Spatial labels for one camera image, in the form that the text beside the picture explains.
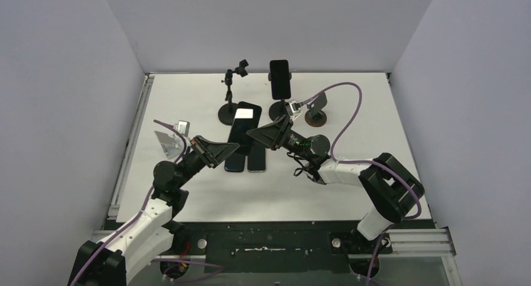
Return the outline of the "black phone stand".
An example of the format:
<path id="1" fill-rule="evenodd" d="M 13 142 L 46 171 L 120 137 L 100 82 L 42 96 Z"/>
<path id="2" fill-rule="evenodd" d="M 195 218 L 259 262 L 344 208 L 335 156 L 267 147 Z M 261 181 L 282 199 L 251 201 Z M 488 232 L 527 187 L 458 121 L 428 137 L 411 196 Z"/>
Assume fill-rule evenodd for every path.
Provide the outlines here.
<path id="1" fill-rule="evenodd" d="M 268 110 L 268 115 L 271 120 L 275 120 L 276 118 L 286 115 L 286 103 L 287 100 L 274 100 L 274 103 L 270 105 Z"/>
<path id="2" fill-rule="evenodd" d="M 225 93 L 225 104 L 220 107 L 217 113 L 219 121 L 224 125 L 230 126 L 232 124 L 235 117 L 235 112 L 238 108 L 238 104 L 233 102 L 233 77 L 234 75 L 238 75 L 242 78 L 247 76 L 248 72 L 246 67 L 248 67 L 248 65 L 249 63 L 246 59 L 241 60 L 238 67 L 234 69 L 228 69 L 225 72 L 224 78 L 220 81 L 227 87 L 227 91 Z"/>

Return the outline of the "brown base phone stand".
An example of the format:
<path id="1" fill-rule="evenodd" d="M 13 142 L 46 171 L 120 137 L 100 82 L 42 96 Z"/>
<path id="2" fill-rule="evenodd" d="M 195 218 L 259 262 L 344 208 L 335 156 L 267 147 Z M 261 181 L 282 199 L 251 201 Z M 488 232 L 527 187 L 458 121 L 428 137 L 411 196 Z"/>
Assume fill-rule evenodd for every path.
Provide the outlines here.
<path id="1" fill-rule="evenodd" d="M 305 113 L 305 122 L 312 127 L 322 127 L 326 124 L 327 115 L 322 110 L 327 105 L 327 96 L 325 93 L 317 95 L 307 104 Z"/>

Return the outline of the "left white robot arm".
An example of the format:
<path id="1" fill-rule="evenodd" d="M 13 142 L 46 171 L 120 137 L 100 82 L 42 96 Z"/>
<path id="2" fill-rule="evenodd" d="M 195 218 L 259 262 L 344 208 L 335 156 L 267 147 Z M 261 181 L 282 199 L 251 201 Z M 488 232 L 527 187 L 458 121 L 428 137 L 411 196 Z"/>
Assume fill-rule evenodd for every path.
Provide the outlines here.
<path id="1" fill-rule="evenodd" d="M 98 242 L 88 240 L 78 250 L 69 285 L 128 285 L 164 252 L 185 247 L 183 225 L 174 220 L 189 192 L 183 186 L 204 168 L 216 168 L 239 149 L 237 143 L 216 143 L 196 136 L 189 151 L 153 169 L 153 183 L 140 210 Z"/>

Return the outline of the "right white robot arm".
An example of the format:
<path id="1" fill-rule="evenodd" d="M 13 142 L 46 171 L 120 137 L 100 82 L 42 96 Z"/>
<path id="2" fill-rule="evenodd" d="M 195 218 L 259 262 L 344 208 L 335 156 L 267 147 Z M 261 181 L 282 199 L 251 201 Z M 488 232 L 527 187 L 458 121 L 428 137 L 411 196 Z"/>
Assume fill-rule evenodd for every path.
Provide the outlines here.
<path id="1" fill-rule="evenodd" d="M 292 126 L 292 120 L 284 115 L 246 134 L 270 150 L 287 150 L 314 183 L 358 186 L 365 190 L 372 207 L 352 236 L 357 251 L 369 252 L 376 246 L 377 238 L 392 225 L 421 215 L 420 200 L 425 189 L 395 156 L 382 153 L 374 159 L 337 160 L 326 136 L 304 137 L 293 131 Z"/>

